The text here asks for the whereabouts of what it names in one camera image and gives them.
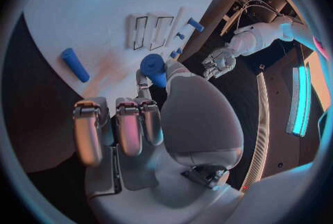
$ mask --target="robotic arm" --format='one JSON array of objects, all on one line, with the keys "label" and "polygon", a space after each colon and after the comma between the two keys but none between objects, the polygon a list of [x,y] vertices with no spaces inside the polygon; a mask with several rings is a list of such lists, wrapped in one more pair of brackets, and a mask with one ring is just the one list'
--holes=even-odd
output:
[{"label": "robotic arm", "polygon": [[218,78],[234,69],[236,57],[248,56],[267,48],[276,39],[290,42],[294,39],[315,50],[311,31],[303,24],[286,16],[277,17],[271,23],[256,23],[239,28],[226,47],[218,48],[203,60],[204,77]]}]

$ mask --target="cyan light strip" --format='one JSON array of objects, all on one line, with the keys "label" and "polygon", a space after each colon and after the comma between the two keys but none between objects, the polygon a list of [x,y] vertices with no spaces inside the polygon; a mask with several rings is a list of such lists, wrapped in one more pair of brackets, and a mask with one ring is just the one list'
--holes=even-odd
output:
[{"label": "cyan light strip", "polygon": [[302,129],[300,133],[301,137],[305,136],[307,123],[309,122],[310,107],[311,107],[311,76],[310,76],[309,67],[305,68],[305,73],[306,73],[306,105],[305,105],[305,113],[304,113]]},{"label": "cyan light strip", "polygon": [[299,67],[299,103],[297,108],[297,115],[294,124],[293,133],[301,134],[301,129],[304,121],[305,108],[306,108],[306,72],[305,67]]}]

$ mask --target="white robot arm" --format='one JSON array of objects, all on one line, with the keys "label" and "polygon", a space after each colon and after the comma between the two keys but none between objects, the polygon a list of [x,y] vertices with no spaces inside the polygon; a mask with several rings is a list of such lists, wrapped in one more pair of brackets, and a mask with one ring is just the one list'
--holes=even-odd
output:
[{"label": "white robot arm", "polygon": [[286,16],[277,17],[271,23],[256,23],[239,28],[234,33],[235,36],[230,43],[226,43],[226,47],[214,50],[203,60],[205,79],[226,74],[235,67],[236,57],[248,56],[265,49],[276,39],[288,42],[295,39],[315,49],[310,30]]}]

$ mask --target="robotic hand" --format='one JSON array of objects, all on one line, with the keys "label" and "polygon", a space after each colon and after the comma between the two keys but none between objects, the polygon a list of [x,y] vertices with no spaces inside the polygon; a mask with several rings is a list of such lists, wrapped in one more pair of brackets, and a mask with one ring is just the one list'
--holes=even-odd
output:
[{"label": "robotic hand", "polygon": [[226,47],[214,50],[203,60],[205,79],[218,78],[234,69],[236,57],[239,55],[248,56],[258,52],[270,46],[276,39],[292,41],[294,30],[300,29],[300,26],[305,27],[294,23],[289,17],[282,16],[271,23],[257,23],[237,29]]}]

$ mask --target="brown stain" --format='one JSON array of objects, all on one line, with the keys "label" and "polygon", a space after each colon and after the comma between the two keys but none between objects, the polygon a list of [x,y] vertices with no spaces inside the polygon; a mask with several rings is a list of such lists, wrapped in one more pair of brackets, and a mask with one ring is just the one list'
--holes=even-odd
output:
[{"label": "brown stain", "polygon": [[108,86],[110,87],[110,91],[112,91],[112,84],[119,84],[130,73],[125,68],[119,70],[121,66],[123,66],[123,63],[119,62],[119,58],[114,51],[105,54],[100,59],[98,73],[94,78],[89,80],[89,85],[84,90],[83,96],[98,96],[101,90]]}]

